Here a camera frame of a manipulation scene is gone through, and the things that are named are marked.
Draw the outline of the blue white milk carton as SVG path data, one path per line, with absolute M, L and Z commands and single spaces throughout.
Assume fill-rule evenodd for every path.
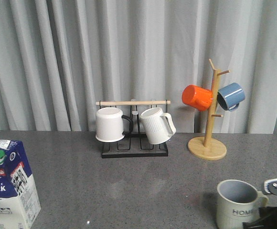
M 22 141 L 0 139 L 0 229 L 29 229 L 40 210 Z

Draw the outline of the white HOME mug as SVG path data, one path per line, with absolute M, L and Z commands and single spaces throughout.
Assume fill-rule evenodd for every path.
M 268 197 L 241 180 L 228 179 L 217 185 L 216 224 L 220 229 L 241 229 L 244 222 L 259 218 L 258 210 Z

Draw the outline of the grey curtain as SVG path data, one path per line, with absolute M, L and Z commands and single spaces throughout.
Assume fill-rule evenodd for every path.
M 98 101 L 168 99 L 202 132 L 181 94 L 209 60 L 246 95 L 213 130 L 277 134 L 277 0 L 0 0 L 0 130 L 93 131 Z

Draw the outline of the wooden mug tree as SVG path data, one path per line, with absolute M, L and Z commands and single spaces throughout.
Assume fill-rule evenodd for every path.
M 212 138 L 214 120 L 216 117 L 223 117 L 222 114 L 216 113 L 217 107 L 217 95 L 219 90 L 219 84 L 221 75 L 229 73 L 229 70 L 221 71 L 216 68 L 211 59 L 209 59 L 210 66 L 213 70 L 211 91 L 213 93 L 213 101 L 208 108 L 207 123 L 205 128 L 204 137 L 194 137 L 189 140 L 187 147 L 189 151 L 196 157 L 206 160 L 219 160 L 226 156 L 226 146 L 219 140 Z

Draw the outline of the blue enamel mug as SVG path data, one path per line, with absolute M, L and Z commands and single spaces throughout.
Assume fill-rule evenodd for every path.
M 238 83 L 231 83 L 218 90 L 217 102 L 226 111 L 234 111 L 245 100 L 245 92 Z

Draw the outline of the white ribbed mug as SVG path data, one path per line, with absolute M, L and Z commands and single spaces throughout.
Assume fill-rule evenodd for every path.
M 171 115 L 160 107 L 147 109 L 139 117 L 150 144 L 164 143 L 176 133 Z

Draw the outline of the orange enamel mug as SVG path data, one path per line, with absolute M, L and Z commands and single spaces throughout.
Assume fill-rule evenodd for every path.
M 199 111 L 205 111 L 212 104 L 213 93 L 211 90 L 191 84 L 183 90 L 181 99 L 184 104 L 194 107 Z

